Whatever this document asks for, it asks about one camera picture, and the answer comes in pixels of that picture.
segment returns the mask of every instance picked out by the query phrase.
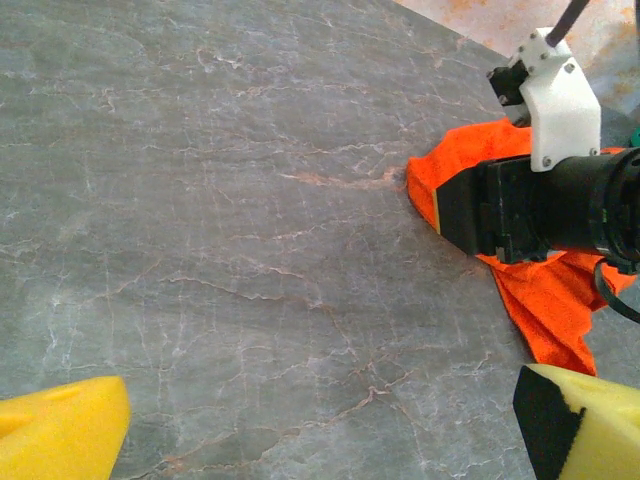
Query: gray marble surface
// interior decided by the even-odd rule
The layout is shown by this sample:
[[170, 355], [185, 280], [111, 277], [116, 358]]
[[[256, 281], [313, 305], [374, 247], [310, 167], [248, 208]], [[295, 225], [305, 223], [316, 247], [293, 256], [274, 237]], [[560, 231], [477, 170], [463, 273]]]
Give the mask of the gray marble surface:
[[526, 347], [404, 188], [501, 62], [382, 0], [3, 0], [0, 396], [122, 375], [114, 479], [533, 478]]

